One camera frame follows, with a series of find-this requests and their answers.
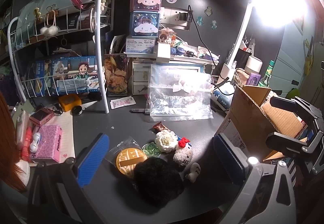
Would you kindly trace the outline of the white kitty plush red bow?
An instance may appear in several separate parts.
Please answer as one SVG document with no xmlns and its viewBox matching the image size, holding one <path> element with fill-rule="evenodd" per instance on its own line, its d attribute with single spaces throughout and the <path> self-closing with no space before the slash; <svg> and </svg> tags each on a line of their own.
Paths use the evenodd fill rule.
<svg viewBox="0 0 324 224">
<path fill-rule="evenodd" d="M 173 161 L 178 164 L 179 167 L 185 167 L 190 164 L 192 157 L 193 147 L 190 144 L 190 140 L 182 137 L 176 146 Z"/>
</svg>

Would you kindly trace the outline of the black fluffy pompom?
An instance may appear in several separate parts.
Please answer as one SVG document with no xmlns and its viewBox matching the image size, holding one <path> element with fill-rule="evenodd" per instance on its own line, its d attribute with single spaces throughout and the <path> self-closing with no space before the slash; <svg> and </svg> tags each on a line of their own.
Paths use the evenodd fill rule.
<svg viewBox="0 0 324 224">
<path fill-rule="evenodd" d="M 165 160 L 156 157 L 135 166 L 133 183 L 141 198 L 155 208 L 163 208 L 184 191 L 179 172 Z"/>
</svg>

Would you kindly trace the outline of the white fabric flower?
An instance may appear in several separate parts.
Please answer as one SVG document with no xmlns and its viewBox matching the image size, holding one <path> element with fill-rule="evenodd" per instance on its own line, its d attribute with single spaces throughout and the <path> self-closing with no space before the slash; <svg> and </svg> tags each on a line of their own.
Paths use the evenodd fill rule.
<svg viewBox="0 0 324 224">
<path fill-rule="evenodd" d="M 173 131 L 162 130 L 157 133 L 155 144 L 161 152 L 170 153 L 176 149 L 178 137 Z"/>
</svg>

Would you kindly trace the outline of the brown snack packet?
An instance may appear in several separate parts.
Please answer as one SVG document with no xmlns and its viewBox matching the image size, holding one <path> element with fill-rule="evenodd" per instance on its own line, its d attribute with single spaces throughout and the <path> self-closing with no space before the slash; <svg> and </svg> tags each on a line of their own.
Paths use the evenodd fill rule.
<svg viewBox="0 0 324 224">
<path fill-rule="evenodd" d="M 167 131 L 169 131 L 169 129 L 168 129 L 165 125 L 163 125 L 163 123 L 162 123 L 161 121 L 158 122 L 158 123 L 156 123 L 156 124 L 152 127 L 152 129 L 153 129 L 153 131 L 154 131 L 155 133 L 161 132 L 161 131 L 163 131 L 163 130 L 167 130 Z"/>
</svg>

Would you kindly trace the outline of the green glass bottle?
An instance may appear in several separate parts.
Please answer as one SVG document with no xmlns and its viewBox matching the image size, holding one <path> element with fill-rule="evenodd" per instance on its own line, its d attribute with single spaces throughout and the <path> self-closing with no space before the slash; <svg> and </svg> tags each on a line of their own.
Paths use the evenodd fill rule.
<svg viewBox="0 0 324 224">
<path fill-rule="evenodd" d="M 269 87 L 270 78 L 274 68 L 275 62 L 273 60 L 270 61 L 268 68 L 266 69 L 264 77 L 262 77 L 258 83 L 259 87 Z"/>
</svg>

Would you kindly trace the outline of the brown cardboard box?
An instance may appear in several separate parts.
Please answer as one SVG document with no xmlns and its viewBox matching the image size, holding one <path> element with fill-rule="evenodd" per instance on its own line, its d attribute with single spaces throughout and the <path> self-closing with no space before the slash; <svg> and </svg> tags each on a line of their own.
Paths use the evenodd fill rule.
<svg viewBox="0 0 324 224">
<path fill-rule="evenodd" d="M 236 87 L 230 110 L 216 131 L 224 133 L 245 155 L 260 161 L 283 157 L 282 153 L 267 147 L 266 139 L 270 133 L 297 138 L 305 127 L 305 123 L 292 112 L 271 106 L 266 99 L 270 91 L 255 86 Z"/>
</svg>

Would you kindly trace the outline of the small white ghost figure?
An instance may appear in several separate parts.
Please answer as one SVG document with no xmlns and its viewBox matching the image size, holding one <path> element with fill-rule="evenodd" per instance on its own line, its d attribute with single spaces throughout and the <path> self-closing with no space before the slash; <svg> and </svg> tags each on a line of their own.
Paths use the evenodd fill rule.
<svg viewBox="0 0 324 224">
<path fill-rule="evenodd" d="M 198 176 L 201 173 L 201 166 L 198 163 L 191 164 L 190 171 L 186 174 L 186 179 L 190 181 L 190 183 L 194 183 Z"/>
</svg>

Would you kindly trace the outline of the purple small box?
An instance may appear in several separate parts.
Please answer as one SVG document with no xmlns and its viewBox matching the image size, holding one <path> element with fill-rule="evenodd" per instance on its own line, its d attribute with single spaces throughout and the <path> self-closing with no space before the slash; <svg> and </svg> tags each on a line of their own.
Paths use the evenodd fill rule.
<svg viewBox="0 0 324 224">
<path fill-rule="evenodd" d="M 246 85 L 258 86 L 260 79 L 261 79 L 260 74 L 252 72 L 247 80 Z"/>
</svg>

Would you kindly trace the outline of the pink patterned tissue box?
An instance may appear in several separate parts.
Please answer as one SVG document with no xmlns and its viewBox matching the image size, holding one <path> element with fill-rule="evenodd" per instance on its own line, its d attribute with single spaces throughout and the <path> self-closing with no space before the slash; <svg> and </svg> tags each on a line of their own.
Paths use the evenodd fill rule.
<svg viewBox="0 0 324 224">
<path fill-rule="evenodd" d="M 59 125 L 41 126 L 30 144 L 30 160 L 34 163 L 57 164 L 60 159 L 62 128 Z"/>
</svg>

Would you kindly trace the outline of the white cylinder container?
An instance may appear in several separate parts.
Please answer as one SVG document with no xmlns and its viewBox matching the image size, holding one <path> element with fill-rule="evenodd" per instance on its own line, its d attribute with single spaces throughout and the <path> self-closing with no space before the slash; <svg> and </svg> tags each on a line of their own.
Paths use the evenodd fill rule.
<svg viewBox="0 0 324 224">
<path fill-rule="evenodd" d="M 259 74 L 261 67 L 262 67 L 262 61 L 259 58 L 255 57 L 255 56 L 249 56 L 247 63 L 244 67 L 244 70 L 248 74 L 251 74 L 251 73 Z"/>
</svg>

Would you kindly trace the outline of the green glass trinket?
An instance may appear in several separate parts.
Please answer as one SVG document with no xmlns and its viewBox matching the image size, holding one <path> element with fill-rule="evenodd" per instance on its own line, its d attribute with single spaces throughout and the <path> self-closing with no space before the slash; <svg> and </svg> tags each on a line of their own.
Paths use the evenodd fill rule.
<svg viewBox="0 0 324 224">
<path fill-rule="evenodd" d="M 150 142 L 145 144 L 144 146 L 142 146 L 142 150 L 148 158 L 150 157 L 159 158 L 161 156 L 161 151 L 159 150 L 155 142 Z"/>
</svg>

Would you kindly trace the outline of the yellow small box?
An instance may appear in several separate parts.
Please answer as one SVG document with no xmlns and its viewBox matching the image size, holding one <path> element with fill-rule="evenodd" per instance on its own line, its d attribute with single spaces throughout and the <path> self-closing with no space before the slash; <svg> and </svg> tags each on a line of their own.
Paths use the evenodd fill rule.
<svg viewBox="0 0 324 224">
<path fill-rule="evenodd" d="M 63 95 L 58 98 L 59 104 L 64 112 L 69 112 L 74 106 L 81 105 L 81 99 L 77 94 Z"/>
</svg>

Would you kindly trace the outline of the pink white paper slip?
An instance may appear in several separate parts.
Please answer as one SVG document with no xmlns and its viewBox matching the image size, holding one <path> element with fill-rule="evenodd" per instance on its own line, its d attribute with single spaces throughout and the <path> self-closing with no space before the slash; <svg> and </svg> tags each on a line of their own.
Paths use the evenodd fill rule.
<svg viewBox="0 0 324 224">
<path fill-rule="evenodd" d="M 111 110 L 122 108 L 125 106 L 135 105 L 136 101 L 133 96 L 123 97 L 119 99 L 113 99 L 110 101 Z"/>
</svg>

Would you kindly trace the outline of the pink compact case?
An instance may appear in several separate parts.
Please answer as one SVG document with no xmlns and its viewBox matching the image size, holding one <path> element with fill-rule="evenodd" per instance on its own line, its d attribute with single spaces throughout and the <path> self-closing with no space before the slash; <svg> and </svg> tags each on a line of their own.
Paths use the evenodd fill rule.
<svg viewBox="0 0 324 224">
<path fill-rule="evenodd" d="M 54 116 L 53 110 L 49 108 L 41 108 L 37 110 L 35 113 L 33 113 L 29 120 L 36 126 L 43 126 L 45 123 L 47 123 L 52 117 Z"/>
</svg>

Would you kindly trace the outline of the black marker pen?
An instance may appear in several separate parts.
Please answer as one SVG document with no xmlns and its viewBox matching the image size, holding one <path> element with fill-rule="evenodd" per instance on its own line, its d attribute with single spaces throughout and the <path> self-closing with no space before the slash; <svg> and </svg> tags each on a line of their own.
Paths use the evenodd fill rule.
<svg viewBox="0 0 324 224">
<path fill-rule="evenodd" d="M 150 110 L 149 109 L 131 109 L 132 113 L 143 113 L 145 115 L 149 115 L 150 114 Z"/>
</svg>

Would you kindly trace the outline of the anime picture box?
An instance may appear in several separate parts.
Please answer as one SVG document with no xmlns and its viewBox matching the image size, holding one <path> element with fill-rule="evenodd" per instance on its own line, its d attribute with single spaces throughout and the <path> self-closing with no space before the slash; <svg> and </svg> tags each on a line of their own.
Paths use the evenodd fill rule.
<svg viewBox="0 0 324 224">
<path fill-rule="evenodd" d="M 38 60 L 29 72 L 26 83 L 30 95 L 68 95 L 89 93 L 99 89 L 95 56 Z"/>
</svg>

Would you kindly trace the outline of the clear plastic zip bag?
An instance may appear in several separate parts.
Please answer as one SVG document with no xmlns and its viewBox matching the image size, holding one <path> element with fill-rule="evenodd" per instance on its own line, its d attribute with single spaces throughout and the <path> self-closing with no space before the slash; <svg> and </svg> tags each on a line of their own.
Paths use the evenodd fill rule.
<svg viewBox="0 0 324 224">
<path fill-rule="evenodd" d="M 211 76 L 171 64 L 152 64 L 148 105 L 153 121 L 212 119 Z"/>
</svg>

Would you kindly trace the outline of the anime art card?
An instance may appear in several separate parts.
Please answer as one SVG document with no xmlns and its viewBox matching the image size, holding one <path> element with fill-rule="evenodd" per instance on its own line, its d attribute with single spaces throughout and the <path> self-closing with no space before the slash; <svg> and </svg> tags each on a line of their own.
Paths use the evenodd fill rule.
<svg viewBox="0 0 324 224">
<path fill-rule="evenodd" d="M 109 97 L 127 95 L 126 54 L 105 54 L 104 74 Z"/>
</svg>

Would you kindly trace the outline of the white desk lamp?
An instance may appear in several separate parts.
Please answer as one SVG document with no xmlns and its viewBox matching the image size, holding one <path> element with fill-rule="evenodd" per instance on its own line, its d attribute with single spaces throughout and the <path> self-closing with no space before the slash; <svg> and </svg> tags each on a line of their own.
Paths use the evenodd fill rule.
<svg viewBox="0 0 324 224">
<path fill-rule="evenodd" d="M 255 12 L 262 26 L 281 29 L 306 16 L 307 5 L 306 0 L 249 0 L 233 49 L 223 66 L 231 68 L 248 28 L 252 12 Z"/>
</svg>

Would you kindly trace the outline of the white drawer unit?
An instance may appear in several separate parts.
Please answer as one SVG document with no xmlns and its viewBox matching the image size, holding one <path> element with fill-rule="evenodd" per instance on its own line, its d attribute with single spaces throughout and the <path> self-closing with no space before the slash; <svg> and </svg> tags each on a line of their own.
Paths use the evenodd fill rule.
<svg viewBox="0 0 324 224">
<path fill-rule="evenodd" d="M 128 82 L 129 89 L 133 95 L 145 95 L 148 93 L 150 67 L 152 63 L 152 60 L 145 58 L 128 59 Z"/>
</svg>

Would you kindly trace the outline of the white blue medicine box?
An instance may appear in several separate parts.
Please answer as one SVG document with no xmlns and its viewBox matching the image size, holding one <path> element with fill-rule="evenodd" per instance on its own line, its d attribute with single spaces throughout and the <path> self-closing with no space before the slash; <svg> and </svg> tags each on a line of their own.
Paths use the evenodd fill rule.
<svg viewBox="0 0 324 224">
<path fill-rule="evenodd" d="M 127 37 L 126 53 L 153 54 L 156 38 Z"/>
</svg>

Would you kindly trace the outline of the blue Cinnamoroll box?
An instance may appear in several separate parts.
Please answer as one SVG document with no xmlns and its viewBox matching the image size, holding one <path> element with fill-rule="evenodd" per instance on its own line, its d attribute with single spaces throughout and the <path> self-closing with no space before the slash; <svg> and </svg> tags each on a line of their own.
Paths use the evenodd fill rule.
<svg viewBox="0 0 324 224">
<path fill-rule="evenodd" d="M 132 37 L 157 37 L 160 14 L 158 12 L 134 11 L 130 13 Z"/>
</svg>

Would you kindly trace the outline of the wall power outlet panel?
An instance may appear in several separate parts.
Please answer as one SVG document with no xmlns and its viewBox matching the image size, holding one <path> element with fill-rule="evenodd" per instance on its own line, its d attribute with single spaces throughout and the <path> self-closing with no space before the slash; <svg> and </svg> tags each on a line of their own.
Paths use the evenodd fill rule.
<svg viewBox="0 0 324 224">
<path fill-rule="evenodd" d="M 159 25 L 165 28 L 189 31 L 191 22 L 188 21 L 188 10 L 162 7 Z"/>
</svg>

